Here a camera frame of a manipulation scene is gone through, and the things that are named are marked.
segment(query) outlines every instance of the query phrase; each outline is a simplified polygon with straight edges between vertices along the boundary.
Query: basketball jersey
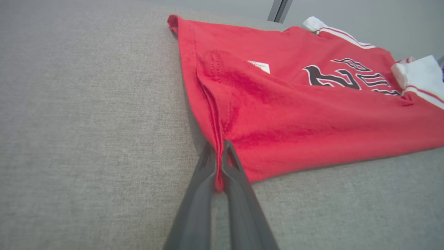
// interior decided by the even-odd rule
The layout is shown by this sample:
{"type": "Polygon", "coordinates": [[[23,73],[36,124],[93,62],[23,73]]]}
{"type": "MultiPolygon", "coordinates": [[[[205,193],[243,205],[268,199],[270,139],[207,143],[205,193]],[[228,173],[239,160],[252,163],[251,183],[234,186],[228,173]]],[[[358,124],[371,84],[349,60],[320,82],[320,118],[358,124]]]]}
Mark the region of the basketball jersey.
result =
{"type": "MultiPolygon", "coordinates": [[[[169,17],[188,100],[219,169],[225,139],[250,181],[444,146],[444,110],[404,91],[388,51],[307,21],[314,33],[169,17]]],[[[443,96],[434,98],[444,104],[443,96]]]]}

